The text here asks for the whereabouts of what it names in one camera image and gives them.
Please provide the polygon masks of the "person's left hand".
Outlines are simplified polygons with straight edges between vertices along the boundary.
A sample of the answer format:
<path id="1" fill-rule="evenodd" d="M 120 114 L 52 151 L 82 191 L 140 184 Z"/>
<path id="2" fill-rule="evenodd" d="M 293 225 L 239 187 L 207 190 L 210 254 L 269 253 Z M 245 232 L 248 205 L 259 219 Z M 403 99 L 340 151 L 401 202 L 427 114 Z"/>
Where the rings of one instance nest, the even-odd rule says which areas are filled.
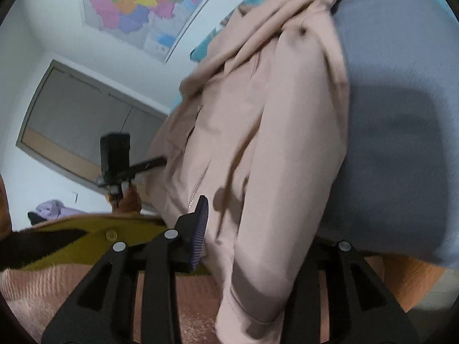
<path id="1" fill-rule="evenodd" d="M 142 201 L 135 185 L 129 186 L 124 192 L 121 200 L 116 200 L 114 195 L 106 196 L 107 202 L 111 205 L 111 210 L 115 214 L 140 214 Z"/>

